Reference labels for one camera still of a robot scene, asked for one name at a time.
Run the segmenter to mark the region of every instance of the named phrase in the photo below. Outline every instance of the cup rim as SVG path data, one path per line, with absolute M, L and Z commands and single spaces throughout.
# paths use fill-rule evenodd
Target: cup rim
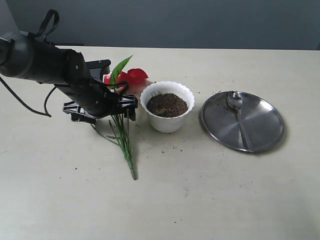
M 185 111 L 183 114 L 179 115 L 179 116 L 174 116 L 174 117 L 163 117 L 163 116 L 158 116 L 158 115 L 155 115 L 153 114 L 152 112 L 150 112 L 148 109 L 147 109 L 147 106 L 144 102 L 141 101 L 141 98 L 143 97 L 144 94 L 146 94 L 146 89 L 151 87 L 151 86 L 154 86 L 154 85 L 163 85 L 163 84 L 166 84 L 166 83 L 169 83 L 169 84 L 175 84 L 177 85 L 179 88 L 183 88 L 185 90 L 187 90 L 188 92 L 191 93 L 191 100 L 190 100 L 190 103 L 189 103 L 189 106 L 188 106 L 188 110 Z M 175 82 L 175 81 L 157 81 L 157 82 L 154 82 L 152 84 L 150 84 L 149 86 L 147 86 L 141 93 L 140 95 L 140 103 L 141 103 L 141 106 L 143 107 L 143 109 L 151 116 L 153 117 L 156 117 L 158 119 L 178 119 L 178 118 L 182 118 L 184 117 L 185 115 L 187 115 L 195 106 L 195 96 L 193 94 L 193 92 L 188 88 L 186 87 L 185 85 L 182 85 L 181 83 L 178 83 L 178 82 Z

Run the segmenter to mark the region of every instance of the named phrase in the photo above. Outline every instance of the metal spoon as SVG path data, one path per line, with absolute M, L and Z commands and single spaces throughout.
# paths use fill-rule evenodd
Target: metal spoon
M 233 109 L 235 109 L 237 112 L 236 118 L 239 122 L 240 132 L 241 132 L 242 141 L 244 143 L 244 146 L 249 150 L 249 152 L 253 152 L 252 143 L 248 137 L 248 134 L 246 133 L 246 130 L 244 128 L 244 124 L 241 119 L 240 109 L 241 109 L 241 106 L 243 103 L 241 96 L 239 96 L 237 91 L 230 91 L 228 93 L 227 101 L 228 101 L 229 106 L 232 107 Z

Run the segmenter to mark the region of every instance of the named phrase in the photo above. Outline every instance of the robotic arm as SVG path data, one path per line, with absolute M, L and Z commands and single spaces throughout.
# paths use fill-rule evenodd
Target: robotic arm
M 41 42 L 36 37 L 37 34 L 20 32 L 0 38 L 0 74 L 53 84 L 72 100 L 64 104 L 63 111 L 71 114 L 73 122 L 94 124 L 97 119 L 114 114 L 135 120 L 137 98 L 112 92 L 102 82 L 103 75 L 110 72 L 110 60 L 85 62 L 81 53 L 59 49 L 46 38 Z

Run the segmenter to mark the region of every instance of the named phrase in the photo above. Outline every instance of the table surface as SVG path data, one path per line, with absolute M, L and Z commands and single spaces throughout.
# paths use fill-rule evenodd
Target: table surface
M 86 61 L 127 56 L 151 81 L 188 86 L 195 108 L 177 132 L 156 132 L 141 107 L 131 124 L 138 172 L 121 150 L 62 112 L 32 114 L 0 87 L 2 240 L 320 239 L 320 51 L 73 47 Z M 7 83 L 41 110 L 51 85 Z M 275 149 L 247 154 L 206 134 L 198 113 L 218 91 L 257 95 L 286 124 Z M 108 118 L 97 123 L 109 133 Z

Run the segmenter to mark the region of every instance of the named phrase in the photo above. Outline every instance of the white plastic cup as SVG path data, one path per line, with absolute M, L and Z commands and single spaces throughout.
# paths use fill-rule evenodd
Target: white plastic cup
M 147 109 L 149 100 L 158 94 L 175 94 L 183 99 L 188 110 L 180 116 L 176 117 L 161 117 L 151 113 Z M 195 105 L 195 97 L 189 88 L 173 81 L 159 81 L 147 86 L 141 93 L 140 102 L 144 110 L 147 112 L 148 120 L 151 126 L 164 134 L 169 134 L 177 131 L 183 126 L 186 121 L 187 114 Z

